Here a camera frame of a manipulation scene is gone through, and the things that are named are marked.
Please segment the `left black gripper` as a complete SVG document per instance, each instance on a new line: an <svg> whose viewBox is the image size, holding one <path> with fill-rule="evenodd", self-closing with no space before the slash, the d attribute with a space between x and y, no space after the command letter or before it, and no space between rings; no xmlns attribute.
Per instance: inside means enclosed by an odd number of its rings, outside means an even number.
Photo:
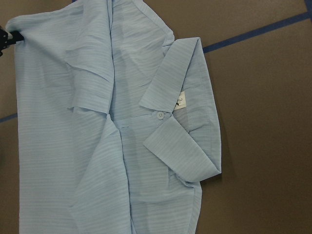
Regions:
<svg viewBox="0 0 312 234"><path fill-rule="evenodd" d="M24 37L20 32L7 32L4 28L0 27L0 57L3 55L2 51L7 48L8 44L16 44L23 40Z"/></svg>

